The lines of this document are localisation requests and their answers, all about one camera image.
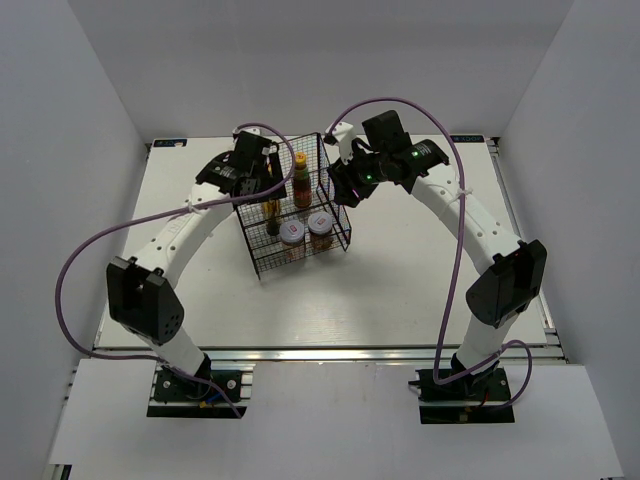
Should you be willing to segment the red chili sauce bottle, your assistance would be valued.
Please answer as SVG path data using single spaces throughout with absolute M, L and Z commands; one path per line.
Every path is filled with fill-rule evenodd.
M 311 179 L 307 165 L 307 155 L 297 152 L 294 159 L 293 175 L 294 204 L 297 208 L 308 208 L 312 204 Z

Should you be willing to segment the black cap pepper shaker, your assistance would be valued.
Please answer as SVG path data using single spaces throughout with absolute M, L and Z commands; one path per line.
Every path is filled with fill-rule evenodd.
M 261 204 L 266 232 L 277 236 L 280 230 L 281 205 L 279 199 L 270 199 Z

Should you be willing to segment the orange jar white lid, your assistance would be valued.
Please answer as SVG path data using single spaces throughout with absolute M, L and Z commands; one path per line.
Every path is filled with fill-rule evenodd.
M 333 242 L 332 216 L 326 211 L 314 212 L 309 216 L 307 225 L 313 250 L 316 252 L 328 250 Z

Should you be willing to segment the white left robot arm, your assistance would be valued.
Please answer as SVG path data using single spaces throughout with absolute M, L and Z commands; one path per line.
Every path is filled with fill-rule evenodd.
M 130 258 L 114 258 L 106 269 L 111 319 L 139 337 L 180 371 L 177 387 L 199 399 L 211 387 L 210 359 L 183 328 L 185 309 L 175 288 L 184 269 L 213 230 L 234 211 L 230 202 L 257 203 L 258 194 L 283 180 L 276 142 L 250 131 L 235 135 L 232 150 L 210 160 L 196 175 L 186 211 Z

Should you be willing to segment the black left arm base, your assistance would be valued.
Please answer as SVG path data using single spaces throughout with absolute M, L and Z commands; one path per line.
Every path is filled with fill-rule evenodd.
M 233 419 L 244 416 L 251 398 L 253 368 L 212 361 L 209 382 L 193 381 L 162 364 L 155 366 L 146 416 L 161 419 Z

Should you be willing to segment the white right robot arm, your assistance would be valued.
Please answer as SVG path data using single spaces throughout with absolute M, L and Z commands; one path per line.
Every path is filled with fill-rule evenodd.
M 472 191 L 448 155 L 432 140 L 415 142 L 389 110 L 363 123 L 359 139 L 352 125 L 330 126 L 324 140 L 339 149 L 329 176 L 338 204 L 354 208 L 378 185 L 392 183 L 426 206 L 459 241 L 458 256 L 467 255 L 478 274 L 465 298 L 471 319 L 451 361 L 451 384 L 472 399 L 488 385 L 503 352 L 503 342 L 518 316 L 539 294 L 547 250 L 506 230 Z

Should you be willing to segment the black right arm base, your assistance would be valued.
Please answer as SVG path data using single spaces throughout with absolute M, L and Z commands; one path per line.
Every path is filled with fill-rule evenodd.
M 423 425 L 482 425 L 513 424 L 515 415 L 511 405 L 511 389 L 503 368 L 484 375 L 474 385 L 463 380 L 437 385 L 432 369 L 416 371 L 408 382 L 419 402 L 420 422 Z

